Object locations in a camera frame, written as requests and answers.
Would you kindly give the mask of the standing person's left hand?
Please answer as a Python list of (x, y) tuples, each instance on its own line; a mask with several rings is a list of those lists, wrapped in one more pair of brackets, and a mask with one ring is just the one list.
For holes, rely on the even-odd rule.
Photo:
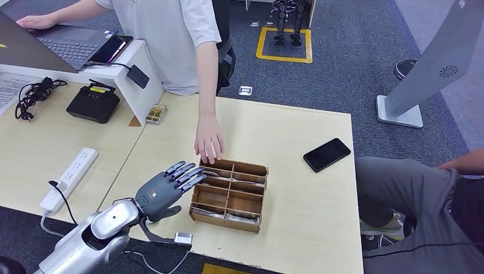
[(215, 115), (202, 115), (197, 120), (195, 154), (203, 163), (214, 164), (222, 159), (224, 141)]

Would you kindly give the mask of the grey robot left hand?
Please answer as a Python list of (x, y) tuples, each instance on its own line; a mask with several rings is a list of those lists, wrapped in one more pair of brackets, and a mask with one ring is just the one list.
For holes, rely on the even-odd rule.
[(174, 204), (206, 178), (203, 171), (204, 167), (197, 167), (195, 163), (180, 161), (142, 185), (135, 201), (147, 221), (156, 223), (180, 212), (181, 207)]

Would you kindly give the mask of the standing person's right hand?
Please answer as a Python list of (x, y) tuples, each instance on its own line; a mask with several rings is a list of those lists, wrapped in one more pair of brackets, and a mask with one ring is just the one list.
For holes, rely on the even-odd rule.
[(47, 15), (28, 15), (16, 21), (24, 29), (44, 30), (57, 24), (57, 20), (50, 14)]

